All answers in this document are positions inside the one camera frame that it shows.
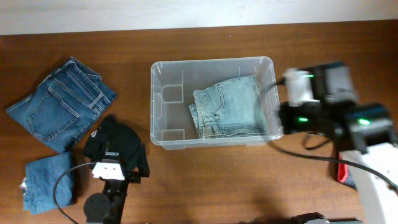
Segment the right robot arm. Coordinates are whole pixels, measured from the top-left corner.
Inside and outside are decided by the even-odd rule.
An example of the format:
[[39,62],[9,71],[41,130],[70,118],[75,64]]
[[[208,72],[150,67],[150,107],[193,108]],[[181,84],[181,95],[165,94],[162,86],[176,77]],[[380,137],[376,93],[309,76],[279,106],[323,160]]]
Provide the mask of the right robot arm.
[[289,68],[288,101],[279,117],[285,134],[310,132],[333,142],[348,165],[368,223],[397,223],[397,134],[379,103],[360,105],[349,68],[329,63]]

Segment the black garment red grey band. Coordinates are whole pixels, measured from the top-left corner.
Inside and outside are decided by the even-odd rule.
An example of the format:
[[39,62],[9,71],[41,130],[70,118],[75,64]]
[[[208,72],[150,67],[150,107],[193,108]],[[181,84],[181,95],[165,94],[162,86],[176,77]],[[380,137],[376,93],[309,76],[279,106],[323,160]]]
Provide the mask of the black garment red grey band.
[[336,179],[339,183],[352,189],[356,189],[355,181],[353,179],[353,176],[349,172],[348,165],[342,163],[338,164]]

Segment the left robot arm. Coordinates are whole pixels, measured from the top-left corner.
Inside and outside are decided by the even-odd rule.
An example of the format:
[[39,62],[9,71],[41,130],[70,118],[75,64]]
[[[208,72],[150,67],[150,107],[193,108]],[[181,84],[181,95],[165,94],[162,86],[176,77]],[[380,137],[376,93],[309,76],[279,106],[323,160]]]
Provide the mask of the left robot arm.
[[121,154],[111,152],[110,143],[106,143],[103,158],[90,166],[93,177],[102,180],[104,188],[102,192],[90,195],[84,204],[87,223],[121,223],[129,185],[140,184],[141,179],[150,174],[145,145],[140,145],[137,152],[138,166],[127,170]]

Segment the light blue jeans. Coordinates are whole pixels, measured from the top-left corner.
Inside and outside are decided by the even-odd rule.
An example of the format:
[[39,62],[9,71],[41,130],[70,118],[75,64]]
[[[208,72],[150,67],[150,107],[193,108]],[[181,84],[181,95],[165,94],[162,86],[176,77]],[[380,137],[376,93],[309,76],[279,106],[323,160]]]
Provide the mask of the light blue jeans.
[[269,127],[254,75],[193,92],[189,106],[200,139],[265,136]]

